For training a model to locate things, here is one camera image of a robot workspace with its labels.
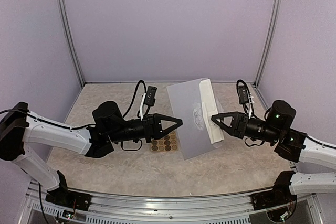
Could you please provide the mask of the brown sticker sheet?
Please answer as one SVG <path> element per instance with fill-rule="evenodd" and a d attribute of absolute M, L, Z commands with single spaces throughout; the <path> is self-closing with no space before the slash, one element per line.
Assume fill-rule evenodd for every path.
<path fill-rule="evenodd" d="M 175 152 L 179 149 L 177 131 L 172 131 L 159 140 L 152 140 L 150 150 L 152 152 Z"/>

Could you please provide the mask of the ornate bordered letter sheet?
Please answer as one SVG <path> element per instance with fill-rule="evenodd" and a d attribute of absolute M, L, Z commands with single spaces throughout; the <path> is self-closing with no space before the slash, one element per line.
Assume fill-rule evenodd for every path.
<path fill-rule="evenodd" d="M 211 80 L 202 79 L 199 83 L 199 90 L 201 95 L 203 120 L 210 143 L 212 147 L 219 148 L 224 140 L 224 134 L 221 128 L 212 121 L 212 116 L 218 114 L 218 109 Z"/>

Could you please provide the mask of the grey envelope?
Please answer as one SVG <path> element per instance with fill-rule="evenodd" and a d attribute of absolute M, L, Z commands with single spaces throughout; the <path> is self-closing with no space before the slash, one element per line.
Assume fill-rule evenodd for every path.
<path fill-rule="evenodd" d="M 182 119 L 177 129 L 181 151 L 185 160 L 197 157 L 217 148 L 212 147 L 203 120 L 199 83 L 202 79 L 173 84 L 167 87 L 174 117 Z M 216 98 L 218 113 L 223 107 Z"/>

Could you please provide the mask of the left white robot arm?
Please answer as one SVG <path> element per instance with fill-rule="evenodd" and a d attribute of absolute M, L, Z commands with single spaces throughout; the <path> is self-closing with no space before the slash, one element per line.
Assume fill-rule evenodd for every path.
<path fill-rule="evenodd" d="M 50 168 L 30 147 L 39 143 L 69 150 L 89 158 L 103 158 L 114 151 L 114 143 L 146 140 L 168 135 L 183 121 L 158 113 L 125 120 L 114 101 L 102 103 L 92 113 L 94 124 L 71 126 L 49 121 L 30 111 L 26 102 L 4 111 L 1 119 L 1 159 L 19 166 L 38 181 L 60 204 L 73 201 L 63 174 Z"/>

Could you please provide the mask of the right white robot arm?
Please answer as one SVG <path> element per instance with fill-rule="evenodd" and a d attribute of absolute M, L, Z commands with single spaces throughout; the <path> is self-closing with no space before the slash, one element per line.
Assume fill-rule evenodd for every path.
<path fill-rule="evenodd" d="M 282 172 L 269 192 L 273 205 L 289 195 L 335 192 L 335 145 L 291 128 L 296 111 L 284 100 L 276 100 L 265 120 L 241 112 L 212 115 L 211 120 L 230 136 L 261 140 L 274 146 L 275 153 L 293 163 L 311 163 L 332 169 L 329 173 Z"/>

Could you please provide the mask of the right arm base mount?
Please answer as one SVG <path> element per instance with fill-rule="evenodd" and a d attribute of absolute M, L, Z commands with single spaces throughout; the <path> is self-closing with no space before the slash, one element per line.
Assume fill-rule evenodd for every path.
<path fill-rule="evenodd" d="M 250 197 L 254 210 L 272 208 L 297 200 L 297 195 L 293 195 L 288 186 L 274 186 L 271 190 L 254 193 Z"/>

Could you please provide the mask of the front aluminium rail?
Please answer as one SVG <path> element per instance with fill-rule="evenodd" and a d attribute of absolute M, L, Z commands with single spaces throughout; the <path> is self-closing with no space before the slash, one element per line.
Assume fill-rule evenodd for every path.
<path fill-rule="evenodd" d="M 255 210 L 250 192 L 214 196 L 141 197 L 89 191 L 88 210 L 46 202 L 46 193 L 31 181 L 18 223 L 323 223 L 316 195 L 292 203 Z"/>

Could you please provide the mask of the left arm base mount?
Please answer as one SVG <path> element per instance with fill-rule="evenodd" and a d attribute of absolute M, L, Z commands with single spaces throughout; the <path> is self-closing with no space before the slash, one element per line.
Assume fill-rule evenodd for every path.
<path fill-rule="evenodd" d="M 67 188 L 59 187 L 52 191 L 47 191 L 46 201 L 58 206 L 71 208 L 74 210 L 88 211 L 92 196 L 86 193 L 71 191 Z"/>

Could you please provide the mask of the right aluminium frame post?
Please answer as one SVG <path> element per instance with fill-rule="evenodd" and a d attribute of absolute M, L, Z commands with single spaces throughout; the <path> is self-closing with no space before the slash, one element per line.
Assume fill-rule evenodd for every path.
<path fill-rule="evenodd" d="M 266 39 L 265 39 L 259 67 L 257 69 L 255 81 L 254 81 L 254 86 L 256 89 L 259 88 L 264 71 L 266 69 L 267 60 L 268 60 L 270 50 L 271 50 L 272 40 L 274 38 L 274 34 L 276 31 L 277 20 L 278 20 L 278 16 L 280 12 L 280 6 L 281 6 L 281 0 L 273 0 L 270 21 L 269 21 L 269 25 L 268 25 L 268 29 L 266 33 Z"/>

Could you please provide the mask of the aluminium frame post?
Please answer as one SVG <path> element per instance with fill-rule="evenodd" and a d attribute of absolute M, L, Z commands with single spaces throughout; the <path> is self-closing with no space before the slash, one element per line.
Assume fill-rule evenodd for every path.
<path fill-rule="evenodd" d="M 265 39 L 259 67 L 257 69 L 255 81 L 254 81 L 254 86 L 256 89 L 259 88 L 264 71 L 266 69 L 267 60 L 268 60 L 270 50 L 271 50 L 272 40 L 274 38 L 274 34 L 276 31 L 277 20 L 278 20 L 278 16 L 280 12 L 280 6 L 281 6 L 281 0 L 273 0 L 270 21 L 269 21 L 269 25 L 268 25 L 268 29 L 266 33 L 266 39 Z"/>
<path fill-rule="evenodd" d="M 77 56 L 73 36 L 72 36 L 72 33 L 71 33 L 70 23 L 69 23 L 69 19 L 68 19 L 68 15 L 67 15 L 67 9 L 66 9 L 66 1 L 65 0 L 57 0 L 57 3 L 58 3 L 58 8 L 59 8 L 59 12 L 60 12 L 60 19 L 61 19 L 61 23 L 62 23 L 62 26 L 63 26 L 63 30 L 64 30 L 64 34 L 65 34 L 65 40 L 66 40 L 66 44 L 67 44 L 68 49 L 69 49 L 71 61 L 72 61 L 72 64 L 73 64 L 73 67 L 74 67 L 79 85 L 80 85 L 81 88 L 83 88 L 85 86 L 86 82 L 85 82 L 85 79 L 84 79 L 84 76 L 83 76 L 83 73 L 82 73 L 81 65 L 80 65 L 80 62 L 79 62 L 79 58 Z"/>

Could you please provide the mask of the left aluminium frame post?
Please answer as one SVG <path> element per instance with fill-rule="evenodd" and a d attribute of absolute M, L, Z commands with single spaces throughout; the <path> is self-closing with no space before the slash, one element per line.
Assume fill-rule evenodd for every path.
<path fill-rule="evenodd" d="M 79 85 L 80 85 L 81 88 L 83 88 L 85 86 L 86 82 L 85 82 L 85 79 L 84 79 L 84 76 L 83 76 L 83 73 L 82 73 L 81 65 L 80 65 L 80 62 L 79 62 L 79 58 L 77 56 L 73 36 L 72 36 L 72 33 L 71 33 L 70 23 L 69 23 L 69 19 L 68 19 L 68 15 L 67 15 L 67 9 L 66 9 L 66 1 L 65 0 L 57 0 L 57 3 L 58 3 L 58 8 L 59 8 L 59 12 L 60 12 L 60 19 L 61 19 L 61 23 L 62 23 L 62 26 L 63 26 L 63 30 L 64 30 L 64 34 L 65 34 L 65 40 L 66 40 L 66 44 L 67 44 L 68 49 L 69 49 L 71 61 L 72 61 L 72 64 L 73 64 L 73 67 L 74 67 Z"/>

